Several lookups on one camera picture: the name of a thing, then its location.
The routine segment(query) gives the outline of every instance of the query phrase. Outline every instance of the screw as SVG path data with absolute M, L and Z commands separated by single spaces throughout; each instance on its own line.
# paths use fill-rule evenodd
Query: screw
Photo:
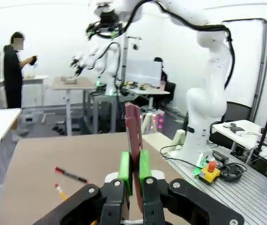
M 153 180 L 152 180 L 151 178 L 148 178 L 148 179 L 146 180 L 146 183 L 148 183 L 148 184 L 152 184 L 152 183 L 153 183 Z
M 88 190 L 88 192 L 91 193 L 91 194 L 92 194 L 94 191 L 95 191 L 94 188 L 90 188 L 90 189 Z
M 236 219 L 232 219 L 230 222 L 229 222 L 229 225 L 238 225 L 238 221 Z
M 119 186 L 120 184 L 121 184 L 120 181 L 116 181 L 116 182 L 114 183 L 115 186 Z
M 180 184 L 177 183 L 177 182 L 175 182 L 175 183 L 173 184 L 173 187 L 174 187 L 174 188 L 179 188 L 179 187 L 180 187 Z

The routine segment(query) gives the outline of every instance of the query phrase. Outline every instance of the red button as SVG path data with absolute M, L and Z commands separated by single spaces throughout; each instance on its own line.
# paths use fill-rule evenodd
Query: red button
M 208 171 L 209 172 L 213 172 L 215 170 L 216 166 L 217 166 L 216 162 L 214 162 L 214 161 L 213 162 L 209 162 L 208 163 Z

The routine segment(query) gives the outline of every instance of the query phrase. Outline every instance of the brown table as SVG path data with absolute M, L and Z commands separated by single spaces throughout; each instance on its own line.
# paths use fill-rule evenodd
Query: brown table
M 90 90 L 95 89 L 96 84 L 92 83 L 86 77 L 78 77 L 76 84 L 65 84 L 60 77 L 56 77 L 52 83 L 53 90 L 66 90 L 66 125 L 67 125 L 67 135 L 72 136 L 72 122 L 71 122 L 71 90 Z
M 151 169 L 163 171 L 168 182 L 180 177 L 146 142 L 144 149 L 150 151 Z M 67 196 L 82 187 L 82 183 L 56 173 L 56 166 L 101 187 L 106 175 L 119 170 L 120 153 L 126 150 L 125 133 L 20 141 L 0 195 L 0 225 L 32 225 L 54 209 L 62 201 L 55 183 L 59 183 Z M 130 202 L 130 220 L 142 219 L 135 193 Z M 167 210 L 165 218 L 174 225 L 188 224 Z

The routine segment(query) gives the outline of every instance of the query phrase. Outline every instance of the black pants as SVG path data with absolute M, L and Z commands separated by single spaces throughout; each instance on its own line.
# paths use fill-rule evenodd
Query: black pants
M 21 108 L 22 103 L 22 87 L 18 89 L 7 89 L 6 90 L 6 97 L 7 97 L 7 108 L 14 109 L 14 108 Z

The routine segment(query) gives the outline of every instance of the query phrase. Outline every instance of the striped metal surface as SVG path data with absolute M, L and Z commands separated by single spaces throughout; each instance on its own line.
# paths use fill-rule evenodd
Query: striped metal surface
M 242 163 L 228 151 L 220 147 L 214 149 L 228 156 L 230 162 Z M 218 179 L 208 186 L 193 176 L 193 168 L 176 160 L 167 160 L 167 162 L 186 181 L 243 215 L 245 225 L 267 225 L 267 178 L 251 167 L 246 165 L 248 171 L 236 183 Z

